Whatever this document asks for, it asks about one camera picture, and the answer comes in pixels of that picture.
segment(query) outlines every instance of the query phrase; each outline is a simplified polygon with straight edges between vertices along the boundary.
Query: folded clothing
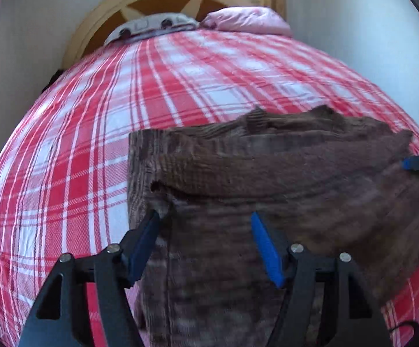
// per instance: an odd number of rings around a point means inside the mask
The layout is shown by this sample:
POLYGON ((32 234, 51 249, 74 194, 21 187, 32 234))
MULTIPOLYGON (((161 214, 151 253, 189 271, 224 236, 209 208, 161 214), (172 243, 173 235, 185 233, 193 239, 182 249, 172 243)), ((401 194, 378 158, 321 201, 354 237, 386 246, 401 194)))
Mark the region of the folded clothing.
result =
POLYGON ((255 210, 316 254, 349 252, 379 303, 392 298, 419 264, 410 139, 326 106, 132 133, 130 226, 147 208, 163 218, 139 289, 151 345, 266 344, 284 291, 253 241, 255 210))

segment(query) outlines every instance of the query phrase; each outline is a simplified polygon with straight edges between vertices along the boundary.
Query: bed sheet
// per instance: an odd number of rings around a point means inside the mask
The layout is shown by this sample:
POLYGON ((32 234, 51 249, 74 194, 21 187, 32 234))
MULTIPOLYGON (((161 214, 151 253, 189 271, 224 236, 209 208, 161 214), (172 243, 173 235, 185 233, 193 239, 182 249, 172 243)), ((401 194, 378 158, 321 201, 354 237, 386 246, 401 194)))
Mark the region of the bed sheet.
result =
MULTIPOLYGON (((129 132, 321 104, 412 130, 419 154, 419 128, 376 85, 291 38, 198 30, 113 43, 84 58, 38 98, 0 154, 0 339, 18 344, 60 254, 95 254, 126 233, 129 132)), ((388 327, 419 322, 419 268, 382 312, 388 327)), ((411 336, 399 328, 393 343, 411 336)))

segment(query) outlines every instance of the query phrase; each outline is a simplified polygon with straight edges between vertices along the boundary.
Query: pillow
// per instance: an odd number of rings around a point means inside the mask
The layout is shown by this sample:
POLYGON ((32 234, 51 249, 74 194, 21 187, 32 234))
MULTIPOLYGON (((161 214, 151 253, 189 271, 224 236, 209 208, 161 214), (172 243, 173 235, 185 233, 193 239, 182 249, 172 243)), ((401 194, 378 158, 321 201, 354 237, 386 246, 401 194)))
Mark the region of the pillow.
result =
POLYGON ((126 22, 117 27, 108 36, 104 46, 118 39, 132 42, 170 32, 195 30, 198 26, 199 23, 197 21, 182 13, 152 14, 126 22))
POLYGON ((202 26, 218 31, 275 34, 292 37, 290 25, 271 8, 237 6, 209 13, 202 26))

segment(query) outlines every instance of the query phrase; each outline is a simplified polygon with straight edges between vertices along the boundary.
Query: pink pillow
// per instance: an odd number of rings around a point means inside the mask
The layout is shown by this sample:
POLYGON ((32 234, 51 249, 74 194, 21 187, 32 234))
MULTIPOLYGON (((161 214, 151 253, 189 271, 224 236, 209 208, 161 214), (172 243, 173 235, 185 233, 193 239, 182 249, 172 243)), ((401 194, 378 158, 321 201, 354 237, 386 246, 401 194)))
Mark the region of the pink pillow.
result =
POLYGON ((271 8, 262 6, 224 8, 209 13, 202 25, 218 31, 293 36, 290 25, 281 16, 271 8))

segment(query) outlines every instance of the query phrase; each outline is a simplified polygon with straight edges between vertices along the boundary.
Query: headboard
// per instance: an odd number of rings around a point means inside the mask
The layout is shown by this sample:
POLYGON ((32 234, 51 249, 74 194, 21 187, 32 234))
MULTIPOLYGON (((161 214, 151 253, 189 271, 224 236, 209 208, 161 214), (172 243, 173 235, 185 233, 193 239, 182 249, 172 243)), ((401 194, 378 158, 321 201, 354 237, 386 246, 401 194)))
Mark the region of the headboard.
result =
POLYGON ((216 10, 249 5, 249 0, 103 0, 74 33, 63 57, 62 67, 68 69, 101 47, 116 27, 142 16, 182 12, 201 21, 216 10))

